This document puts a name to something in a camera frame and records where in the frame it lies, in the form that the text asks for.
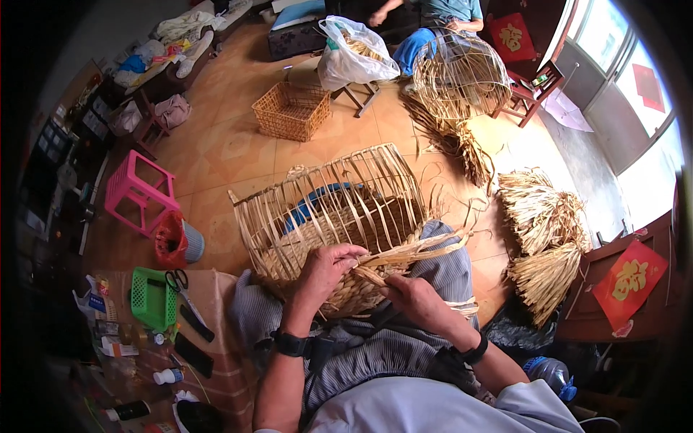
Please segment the scissors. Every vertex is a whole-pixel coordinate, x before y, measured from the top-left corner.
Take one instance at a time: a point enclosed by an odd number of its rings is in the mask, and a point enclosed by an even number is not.
[[[193,302],[190,300],[190,296],[188,295],[188,275],[185,273],[185,271],[182,269],[166,271],[164,278],[166,278],[166,285],[183,296],[185,303],[188,304],[188,307],[190,307],[190,310],[193,312],[195,317],[198,318],[201,324],[207,327],[207,324],[202,319],[202,315],[195,307],[195,304],[193,304]]]

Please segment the tiled floor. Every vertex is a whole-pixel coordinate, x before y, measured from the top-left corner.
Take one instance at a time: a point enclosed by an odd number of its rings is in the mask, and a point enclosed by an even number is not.
[[[389,86],[361,118],[353,117],[355,107],[342,94],[331,105],[331,117],[308,143],[263,136],[251,104],[272,85],[283,79],[282,67],[298,65],[309,55],[281,62],[267,62],[265,24],[246,24],[228,40],[218,58],[205,66],[186,97],[193,106],[190,118],[175,128],[159,145],[156,164],[176,175],[174,191],[189,224],[204,236],[202,260],[192,269],[216,268],[240,274],[249,267],[227,196],[231,189],[239,197],[282,180],[297,164],[315,166],[383,142],[396,144],[412,170],[422,181],[424,193],[435,185],[448,212],[443,220],[459,227],[467,215],[472,197],[478,218],[467,249],[472,260],[473,290],[480,302],[480,321],[486,323],[502,305],[510,291],[503,270],[507,249],[514,248],[509,232],[502,227],[503,216],[496,199],[471,185],[459,164],[439,153],[417,157],[417,142],[428,143],[414,129],[398,99],[398,88]],[[517,119],[501,115],[493,120],[482,116],[471,121],[473,133],[493,156],[497,171],[540,166],[559,188],[574,191],[574,185],[556,146],[538,116],[524,128]],[[115,170],[125,152],[116,149],[104,179]],[[102,188],[97,206],[103,209]],[[157,267],[152,240],[137,235],[108,213],[101,211],[91,226],[85,252],[87,270]]]

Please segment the black wristwatch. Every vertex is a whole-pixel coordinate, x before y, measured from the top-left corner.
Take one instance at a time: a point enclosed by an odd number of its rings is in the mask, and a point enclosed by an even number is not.
[[[486,349],[489,348],[489,341],[486,339],[486,335],[482,332],[479,332],[479,334],[481,335],[481,342],[479,343],[479,346],[477,346],[477,348],[470,349],[465,353],[459,351],[457,352],[459,353],[459,355],[457,356],[462,358],[462,360],[469,365],[474,365],[481,361],[481,358],[484,356],[484,353],[486,353]]]
[[[309,338],[299,338],[295,335],[282,333],[279,329],[273,330],[270,337],[274,338],[274,345],[282,355],[292,357],[308,357],[310,355]]]

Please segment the striped pants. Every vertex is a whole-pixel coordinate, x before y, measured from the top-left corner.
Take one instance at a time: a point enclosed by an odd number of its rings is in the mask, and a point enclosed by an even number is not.
[[[439,220],[429,221],[423,228],[421,238],[429,238],[452,229]],[[438,249],[459,242],[451,238],[432,247]],[[472,297],[471,262],[465,248],[458,249],[444,256],[421,260],[411,269],[410,277],[427,280],[441,298],[449,302],[464,302]],[[251,285],[250,271],[246,270],[236,284],[234,301],[229,309],[229,319],[236,326],[241,341],[258,369],[260,377],[265,373],[271,345],[258,344],[270,338],[270,332],[281,323],[282,303],[272,297],[258,285]],[[390,302],[383,301],[373,311],[373,315],[382,313]],[[471,324],[479,329],[476,315]],[[379,329],[369,321],[358,319],[337,319],[329,321],[322,327],[310,332],[311,336],[329,333],[335,341],[344,343],[342,353],[328,360],[319,374],[319,380],[307,396],[315,376],[308,371],[308,360],[305,362],[306,388],[304,391],[304,411],[313,413],[330,398],[353,388],[368,380],[385,376],[410,376],[415,378],[434,378],[446,382],[475,383],[473,375],[467,370],[455,370],[453,375],[462,378],[448,380],[450,372],[436,372],[434,356],[442,347],[449,347],[442,337],[417,328],[403,315],[399,315]],[[460,386],[470,394],[468,389]]]

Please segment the man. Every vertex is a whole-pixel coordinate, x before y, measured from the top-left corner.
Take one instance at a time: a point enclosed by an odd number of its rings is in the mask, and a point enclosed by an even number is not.
[[[421,28],[412,33],[397,47],[392,58],[400,67],[403,77],[413,74],[416,54],[422,46],[446,33],[459,33],[476,37],[484,28],[484,18],[479,0],[418,0],[421,4]],[[373,13],[368,24],[377,27],[385,21],[387,13],[404,3],[404,0],[387,0],[382,8]],[[407,86],[406,93],[413,90]]]
[[[421,237],[450,232],[434,220]],[[454,242],[459,238],[433,248]],[[312,251],[283,307],[250,284],[249,271],[238,280],[230,317],[263,377],[253,417],[257,432],[582,431],[546,382],[529,383],[523,370],[478,332],[475,316],[467,321],[444,302],[471,297],[464,248],[415,263],[410,276],[423,278],[386,279],[381,292],[387,300],[370,321],[340,319],[315,328],[318,309],[363,254],[364,248],[349,244]],[[406,317],[374,325],[388,310]],[[318,371],[284,344],[326,333],[342,350]],[[264,344],[268,339],[271,352]],[[472,364],[480,384],[464,363],[443,356],[454,352],[450,346],[459,351],[457,360]],[[496,397],[495,407],[475,398],[483,394],[479,385]]]

